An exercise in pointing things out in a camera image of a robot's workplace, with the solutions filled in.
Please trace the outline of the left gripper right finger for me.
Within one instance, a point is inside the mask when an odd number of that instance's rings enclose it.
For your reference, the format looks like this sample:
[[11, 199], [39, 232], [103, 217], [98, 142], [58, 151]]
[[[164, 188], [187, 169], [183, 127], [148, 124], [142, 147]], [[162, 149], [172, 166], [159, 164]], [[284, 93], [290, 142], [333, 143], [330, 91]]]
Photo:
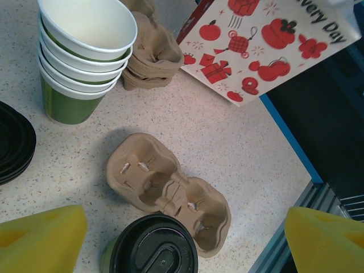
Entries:
[[298, 273], [364, 273], [363, 222], [295, 206], [284, 233]]

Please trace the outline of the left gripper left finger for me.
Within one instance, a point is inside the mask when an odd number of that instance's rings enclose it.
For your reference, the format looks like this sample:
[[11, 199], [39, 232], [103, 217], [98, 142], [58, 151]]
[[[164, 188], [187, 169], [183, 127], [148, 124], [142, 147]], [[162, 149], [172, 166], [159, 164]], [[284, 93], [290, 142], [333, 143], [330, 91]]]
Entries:
[[0, 223], [0, 273], [73, 273], [87, 229], [81, 205]]

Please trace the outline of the black plastic cup lid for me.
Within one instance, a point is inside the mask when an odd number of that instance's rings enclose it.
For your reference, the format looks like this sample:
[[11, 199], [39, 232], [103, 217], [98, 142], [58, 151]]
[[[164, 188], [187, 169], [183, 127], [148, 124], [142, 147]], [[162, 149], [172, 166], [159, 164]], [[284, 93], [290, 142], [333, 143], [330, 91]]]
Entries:
[[144, 216], [117, 237], [107, 273], [198, 273], [195, 243], [178, 220]]

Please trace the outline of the brown pulp cup carrier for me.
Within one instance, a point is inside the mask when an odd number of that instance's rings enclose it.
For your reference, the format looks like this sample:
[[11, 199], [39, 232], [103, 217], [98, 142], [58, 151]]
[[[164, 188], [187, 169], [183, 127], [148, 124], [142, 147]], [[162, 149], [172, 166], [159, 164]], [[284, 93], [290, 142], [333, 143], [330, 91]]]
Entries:
[[109, 157], [106, 177], [137, 209], [181, 222], [199, 256], [210, 258], [222, 249], [231, 225], [226, 198], [205, 180], [185, 176], [177, 157], [154, 136], [129, 135]]

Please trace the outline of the red white paper gift bag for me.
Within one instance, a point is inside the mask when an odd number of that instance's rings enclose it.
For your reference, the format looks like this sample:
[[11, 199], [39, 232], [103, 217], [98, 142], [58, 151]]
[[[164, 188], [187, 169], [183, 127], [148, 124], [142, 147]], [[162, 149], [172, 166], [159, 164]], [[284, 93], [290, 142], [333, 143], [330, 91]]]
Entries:
[[185, 72], [242, 106], [361, 36], [324, 0], [201, 0], [177, 43]]

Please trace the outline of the stack of black plastic lids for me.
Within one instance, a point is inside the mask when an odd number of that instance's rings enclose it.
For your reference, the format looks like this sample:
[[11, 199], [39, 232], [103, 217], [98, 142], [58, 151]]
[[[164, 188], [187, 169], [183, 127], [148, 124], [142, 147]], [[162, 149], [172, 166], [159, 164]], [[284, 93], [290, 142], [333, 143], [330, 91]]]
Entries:
[[21, 113], [0, 101], [0, 185], [20, 176], [32, 161], [36, 133]]

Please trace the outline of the aluminium frame rail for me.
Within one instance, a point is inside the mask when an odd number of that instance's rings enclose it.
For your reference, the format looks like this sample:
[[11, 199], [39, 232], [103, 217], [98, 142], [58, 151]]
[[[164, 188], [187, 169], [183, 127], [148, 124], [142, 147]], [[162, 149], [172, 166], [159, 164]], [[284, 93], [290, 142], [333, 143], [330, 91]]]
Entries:
[[[309, 183], [296, 206], [320, 210], [364, 222], [364, 194], [340, 198], [327, 184]], [[248, 273], [298, 273], [281, 223]]]

